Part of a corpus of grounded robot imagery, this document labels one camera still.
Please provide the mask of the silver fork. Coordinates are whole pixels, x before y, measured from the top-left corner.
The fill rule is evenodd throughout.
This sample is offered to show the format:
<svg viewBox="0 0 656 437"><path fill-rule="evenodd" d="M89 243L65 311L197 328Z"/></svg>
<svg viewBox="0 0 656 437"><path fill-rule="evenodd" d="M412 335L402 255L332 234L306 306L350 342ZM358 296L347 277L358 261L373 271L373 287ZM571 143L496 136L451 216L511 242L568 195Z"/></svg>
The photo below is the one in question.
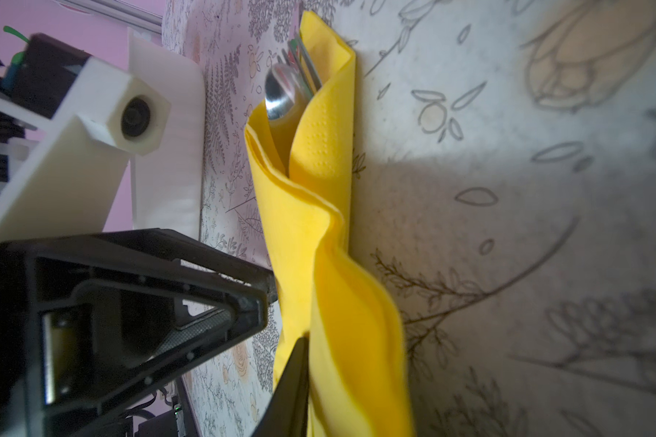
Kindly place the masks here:
<svg viewBox="0 0 656 437"><path fill-rule="evenodd" d="M311 93L315 94L321 89L322 81L320 80L320 76L318 75L313 60L298 33L295 33L293 39L290 40L289 47L293 53L294 63L302 72L304 81L311 90Z"/></svg>

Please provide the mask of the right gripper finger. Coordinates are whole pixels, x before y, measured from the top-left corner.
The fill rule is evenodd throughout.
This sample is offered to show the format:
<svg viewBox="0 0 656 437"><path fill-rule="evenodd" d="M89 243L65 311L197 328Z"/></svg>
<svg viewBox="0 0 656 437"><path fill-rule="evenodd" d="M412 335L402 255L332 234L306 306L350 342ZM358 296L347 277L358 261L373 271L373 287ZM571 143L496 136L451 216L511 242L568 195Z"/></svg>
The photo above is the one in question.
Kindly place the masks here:
<svg viewBox="0 0 656 437"><path fill-rule="evenodd" d="M251 436L306 436L309 393L309 340L301 337L295 342L271 402Z"/></svg>

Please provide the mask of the silver spoon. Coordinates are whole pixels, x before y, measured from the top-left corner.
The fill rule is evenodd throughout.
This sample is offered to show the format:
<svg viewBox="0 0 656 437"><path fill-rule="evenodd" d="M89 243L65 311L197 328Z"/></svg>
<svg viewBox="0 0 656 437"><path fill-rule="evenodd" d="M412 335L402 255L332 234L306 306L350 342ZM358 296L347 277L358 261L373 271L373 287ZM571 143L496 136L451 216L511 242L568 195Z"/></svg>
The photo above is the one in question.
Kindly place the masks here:
<svg viewBox="0 0 656 437"><path fill-rule="evenodd" d="M296 67L283 63L273 65L265 78L265 108L270 121L302 112L311 94Z"/></svg>

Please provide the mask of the yellow paper napkin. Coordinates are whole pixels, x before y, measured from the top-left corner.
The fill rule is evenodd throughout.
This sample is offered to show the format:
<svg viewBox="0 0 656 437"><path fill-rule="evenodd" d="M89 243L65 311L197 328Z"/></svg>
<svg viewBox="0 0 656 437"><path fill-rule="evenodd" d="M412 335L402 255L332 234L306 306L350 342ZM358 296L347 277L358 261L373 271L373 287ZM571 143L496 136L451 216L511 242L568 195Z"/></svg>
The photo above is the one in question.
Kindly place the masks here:
<svg viewBox="0 0 656 437"><path fill-rule="evenodd" d="M383 285L348 252L356 56L305 12L301 36L322 81L295 133L258 105L244 129L282 330L273 375L309 340L311 436L412 436L404 329Z"/></svg>

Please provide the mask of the white rectangular tray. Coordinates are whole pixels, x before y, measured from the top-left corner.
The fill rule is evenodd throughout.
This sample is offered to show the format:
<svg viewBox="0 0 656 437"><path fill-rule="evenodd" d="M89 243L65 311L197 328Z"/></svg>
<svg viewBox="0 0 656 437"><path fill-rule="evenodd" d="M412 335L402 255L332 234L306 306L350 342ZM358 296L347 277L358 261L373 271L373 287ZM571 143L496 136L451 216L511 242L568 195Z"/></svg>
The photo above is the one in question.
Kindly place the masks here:
<svg viewBox="0 0 656 437"><path fill-rule="evenodd" d="M131 164L134 228L173 229L198 240L206 109L202 70L130 30L129 72L171 103L159 148Z"/></svg>

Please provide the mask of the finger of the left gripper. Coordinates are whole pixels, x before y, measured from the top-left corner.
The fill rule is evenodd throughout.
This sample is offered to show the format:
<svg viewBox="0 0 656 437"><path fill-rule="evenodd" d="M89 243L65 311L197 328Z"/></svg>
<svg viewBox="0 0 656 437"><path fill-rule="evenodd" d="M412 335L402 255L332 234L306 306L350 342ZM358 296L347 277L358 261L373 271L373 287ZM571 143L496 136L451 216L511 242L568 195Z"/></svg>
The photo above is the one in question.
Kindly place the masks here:
<svg viewBox="0 0 656 437"><path fill-rule="evenodd" d="M270 269L214 249L178 231L139 229L93 234L93 237L162 260L186 260L264 291L269 303L278 300L275 276Z"/></svg>
<svg viewBox="0 0 656 437"><path fill-rule="evenodd" d="M267 324L264 291L105 240L0 245L0 436L100 436Z"/></svg>

